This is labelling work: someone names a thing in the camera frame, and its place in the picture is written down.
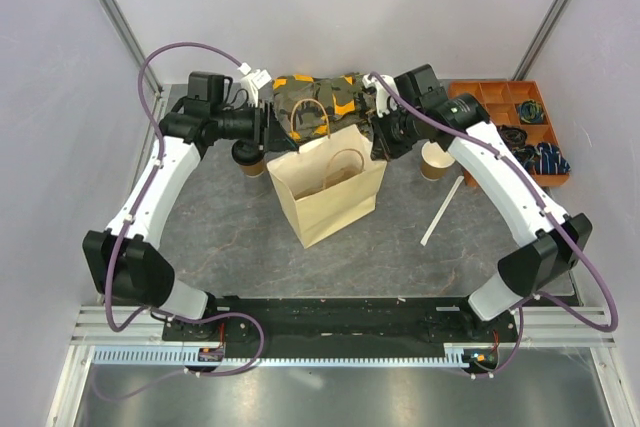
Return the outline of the black plastic cup lid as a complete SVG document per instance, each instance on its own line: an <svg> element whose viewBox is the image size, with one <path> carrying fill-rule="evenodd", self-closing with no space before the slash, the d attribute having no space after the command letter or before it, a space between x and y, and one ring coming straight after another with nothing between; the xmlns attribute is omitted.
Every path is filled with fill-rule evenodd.
<svg viewBox="0 0 640 427"><path fill-rule="evenodd" d="M264 160L260 146L249 140L237 140L231 148L233 160L242 167L256 165Z"/></svg>

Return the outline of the brown paper coffee cup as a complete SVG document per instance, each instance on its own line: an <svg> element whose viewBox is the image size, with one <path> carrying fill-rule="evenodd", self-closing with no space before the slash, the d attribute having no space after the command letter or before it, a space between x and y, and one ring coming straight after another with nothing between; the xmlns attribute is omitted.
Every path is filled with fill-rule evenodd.
<svg viewBox="0 0 640 427"><path fill-rule="evenodd" d="M252 163L242 163L239 165L243 174L248 178L256 178L266 170L266 162L263 158Z"/></svg>

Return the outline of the brown paper bag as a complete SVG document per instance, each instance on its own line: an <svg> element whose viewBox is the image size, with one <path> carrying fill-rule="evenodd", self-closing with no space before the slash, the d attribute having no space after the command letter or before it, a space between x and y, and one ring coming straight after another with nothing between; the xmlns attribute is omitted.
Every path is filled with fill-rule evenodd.
<svg viewBox="0 0 640 427"><path fill-rule="evenodd" d="M359 129L337 132L319 107L326 135L266 163L281 209L309 248L373 212L387 167L371 158L373 144Z"/></svg>

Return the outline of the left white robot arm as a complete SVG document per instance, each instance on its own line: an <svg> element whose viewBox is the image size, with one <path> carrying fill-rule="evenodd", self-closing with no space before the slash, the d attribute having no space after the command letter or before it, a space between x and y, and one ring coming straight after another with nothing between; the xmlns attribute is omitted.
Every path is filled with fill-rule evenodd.
<svg viewBox="0 0 640 427"><path fill-rule="evenodd" d="M82 243L100 294L184 317L185 329L198 340L211 339L219 329L218 314L207 308L211 297L178 280L158 251L178 194L218 140L232 141L232 158L249 177L264 171L265 153L296 148L272 103L259 99L260 89L271 80L268 72L248 66L241 71L239 86L247 101L237 109L224 99L231 78L190 74L186 96L159 123L162 138L155 142L142 178L108 226L88 232Z"/></svg>

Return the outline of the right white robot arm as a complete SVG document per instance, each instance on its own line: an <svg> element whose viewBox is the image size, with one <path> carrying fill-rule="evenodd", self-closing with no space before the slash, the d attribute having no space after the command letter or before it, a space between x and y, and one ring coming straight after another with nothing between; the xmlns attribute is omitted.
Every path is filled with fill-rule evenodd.
<svg viewBox="0 0 640 427"><path fill-rule="evenodd" d="M396 77L369 73L362 82L376 98L373 159L397 159L422 140L437 145L473 177L518 246L499 260L497 273L467 297L468 309L458 315L460 333L481 340L493 330L494 318L576 266L592 224L550 199L476 96L448 96L430 65Z"/></svg>

